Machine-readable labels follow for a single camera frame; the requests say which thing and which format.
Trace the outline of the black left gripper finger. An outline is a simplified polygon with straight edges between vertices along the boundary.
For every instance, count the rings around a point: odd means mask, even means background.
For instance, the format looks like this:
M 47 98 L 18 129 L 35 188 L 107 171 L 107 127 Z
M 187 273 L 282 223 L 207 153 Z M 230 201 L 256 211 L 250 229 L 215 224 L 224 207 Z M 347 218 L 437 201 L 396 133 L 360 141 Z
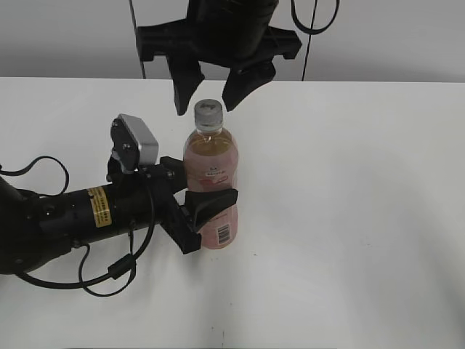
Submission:
M 189 212 L 195 232 L 224 210 L 234 206 L 238 199 L 238 191 L 228 188 L 211 192 L 185 193 L 185 208 Z
M 160 165 L 166 170 L 166 177 L 172 192 L 180 192 L 187 188 L 187 175 L 183 160 L 163 156 L 160 158 Z

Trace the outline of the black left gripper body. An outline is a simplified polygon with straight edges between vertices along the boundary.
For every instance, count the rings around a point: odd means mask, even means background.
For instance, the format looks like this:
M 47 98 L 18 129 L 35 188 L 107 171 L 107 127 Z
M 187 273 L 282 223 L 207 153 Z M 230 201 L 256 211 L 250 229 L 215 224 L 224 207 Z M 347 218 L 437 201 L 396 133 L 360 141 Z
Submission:
M 178 192 L 171 191 L 160 163 L 124 174 L 119 163 L 110 158 L 107 180 L 112 234 L 160 225 L 183 254 L 200 249 L 201 236 L 193 229 L 187 209 L 177 203 L 174 195 Z

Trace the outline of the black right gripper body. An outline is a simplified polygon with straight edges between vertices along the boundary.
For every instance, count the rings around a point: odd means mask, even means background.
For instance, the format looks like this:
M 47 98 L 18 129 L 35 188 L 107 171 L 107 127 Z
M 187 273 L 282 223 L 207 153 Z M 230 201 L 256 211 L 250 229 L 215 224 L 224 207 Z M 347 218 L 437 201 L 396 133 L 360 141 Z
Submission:
M 294 59 L 302 43 L 294 31 L 258 21 L 194 23 L 187 19 L 136 31 L 137 51 L 143 62 L 156 56 L 191 59 L 226 68 L 245 68 L 282 56 Z

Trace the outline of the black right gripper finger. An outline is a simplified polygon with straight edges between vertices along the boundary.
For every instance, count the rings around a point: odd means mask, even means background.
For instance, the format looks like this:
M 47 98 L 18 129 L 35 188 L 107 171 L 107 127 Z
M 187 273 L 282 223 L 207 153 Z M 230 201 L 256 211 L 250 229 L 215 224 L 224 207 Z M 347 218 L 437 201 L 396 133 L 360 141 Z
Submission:
M 230 71 L 222 93 L 226 110 L 234 110 L 253 91 L 271 82 L 275 74 L 271 61 L 257 63 L 241 72 Z
M 167 63 L 174 88 L 174 105 L 178 116 L 187 112 L 190 99 L 205 79 L 199 62 L 192 57 L 168 56 Z

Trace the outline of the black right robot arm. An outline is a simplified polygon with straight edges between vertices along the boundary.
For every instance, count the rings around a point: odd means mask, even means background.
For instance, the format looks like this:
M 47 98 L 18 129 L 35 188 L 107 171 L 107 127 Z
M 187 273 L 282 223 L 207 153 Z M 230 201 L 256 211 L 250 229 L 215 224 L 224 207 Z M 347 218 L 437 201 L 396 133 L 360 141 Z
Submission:
M 177 114 L 205 79 L 201 63 L 229 69 L 222 92 L 228 111 L 275 78 L 273 59 L 294 59 L 302 43 L 295 31 L 270 20 L 277 1 L 190 1 L 185 18 L 139 26 L 136 44 L 142 62 L 166 58 Z

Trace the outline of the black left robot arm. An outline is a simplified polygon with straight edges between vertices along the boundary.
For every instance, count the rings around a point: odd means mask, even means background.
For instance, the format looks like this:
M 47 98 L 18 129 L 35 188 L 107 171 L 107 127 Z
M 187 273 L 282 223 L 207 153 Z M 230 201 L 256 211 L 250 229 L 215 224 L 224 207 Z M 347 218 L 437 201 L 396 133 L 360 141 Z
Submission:
M 131 230 L 160 225 L 183 254 L 201 247 L 200 229 L 234 206 L 234 188 L 197 193 L 187 190 L 182 161 L 124 174 L 108 162 L 110 182 L 94 188 L 45 196 L 1 181 L 1 273 L 31 272 L 84 244 Z M 185 192 L 178 204 L 175 194 Z

